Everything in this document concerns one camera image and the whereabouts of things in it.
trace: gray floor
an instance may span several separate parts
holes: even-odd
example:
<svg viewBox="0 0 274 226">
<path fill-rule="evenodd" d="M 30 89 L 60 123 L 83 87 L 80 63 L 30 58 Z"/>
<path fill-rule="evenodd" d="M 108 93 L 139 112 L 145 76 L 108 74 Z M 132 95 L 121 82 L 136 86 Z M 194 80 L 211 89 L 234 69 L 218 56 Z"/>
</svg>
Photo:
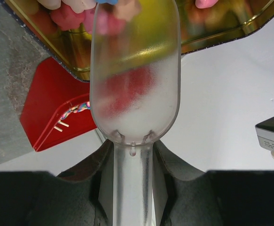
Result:
<svg viewBox="0 0 274 226">
<path fill-rule="evenodd" d="M 33 151 L 19 116 L 36 66 L 47 57 L 0 6 L 0 163 Z"/>
</svg>

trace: black object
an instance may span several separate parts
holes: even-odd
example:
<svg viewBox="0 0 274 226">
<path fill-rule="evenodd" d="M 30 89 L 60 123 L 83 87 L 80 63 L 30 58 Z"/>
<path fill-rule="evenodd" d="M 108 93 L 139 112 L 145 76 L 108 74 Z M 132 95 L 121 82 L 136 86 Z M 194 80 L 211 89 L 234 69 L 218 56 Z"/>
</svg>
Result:
<svg viewBox="0 0 274 226">
<path fill-rule="evenodd" d="M 0 172 L 0 226 L 110 225 L 111 178 L 106 177 L 113 143 L 55 178 L 46 172 Z M 203 173 L 154 144 L 154 175 L 167 191 L 163 226 L 274 225 L 274 171 Z M 154 181 L 154 199 L 163 198 Z"/>
</svg>

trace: clear plastic scoop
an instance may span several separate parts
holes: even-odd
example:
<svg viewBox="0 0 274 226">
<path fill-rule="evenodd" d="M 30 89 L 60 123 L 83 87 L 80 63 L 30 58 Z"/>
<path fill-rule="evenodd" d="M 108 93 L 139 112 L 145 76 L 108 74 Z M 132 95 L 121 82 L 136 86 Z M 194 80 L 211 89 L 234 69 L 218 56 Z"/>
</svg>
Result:
<svg viewBox="0 0 274 226">
<path fill-rule="evenodd" d="M 91 111 L 115 145 L 113 225 L 151 225 L 152 147 L 180 105 L 180 23 L 174 0 L 119 0 L 95 12 Z"/>
</svg>

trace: metal tin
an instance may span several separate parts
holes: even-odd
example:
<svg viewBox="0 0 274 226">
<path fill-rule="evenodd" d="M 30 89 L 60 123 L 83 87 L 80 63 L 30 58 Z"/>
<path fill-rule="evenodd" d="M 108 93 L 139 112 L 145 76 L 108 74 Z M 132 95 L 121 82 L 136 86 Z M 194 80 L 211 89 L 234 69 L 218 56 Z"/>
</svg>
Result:
<svg viewBox="0 0 274 226">
<path fill-rule="evenodd" d="M 150 1 L 140 2 L 142 6 L 150 7 Z M 274 17 L 274 0 L 219 0 L 206 9 L 198 9 L 194 0 L 176 2 L 180 14 L 182 54 L 244 38 Z M 75 78 L 89 82 L 90 34 L 82 27 L 77 31 L 61 32 L 51 21 L 49 10 L 38 5 L 37 0 L 0 0 L 0 3 Z M 155 19 L 148 19 L 147 23 L 149 27 L 155 27 Z M 155 29 L 149 30 L 148 36 L 154 36 L 154 32 Z M 136 59 L 137 66 L 168 50 L 171 47 L 157 46 L 152 51 L 139 51 L 119 61 L 127 63 L 126 60 L 133 62 L 132 59 Z"/>
</svg>

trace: red container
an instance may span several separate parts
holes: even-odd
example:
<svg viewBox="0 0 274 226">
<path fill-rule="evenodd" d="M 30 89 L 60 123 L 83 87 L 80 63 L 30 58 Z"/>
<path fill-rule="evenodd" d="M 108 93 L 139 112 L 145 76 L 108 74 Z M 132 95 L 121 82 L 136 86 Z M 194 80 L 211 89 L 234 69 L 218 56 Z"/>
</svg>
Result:
<svg viewBox="0 0 274 226">
<path fill-rule="evenodd" d="M 96 128 L 90 110 L 71 113 L 63 122 L 60 117 L 70 108 L 89 101 L 90 84 L 73 78 L 53 58 L 39 64 L 20 122 L 26 135 L 37 151 L 43 151 Z M 54 129 L 57 125 L 63 129 Z"/>
</svg>

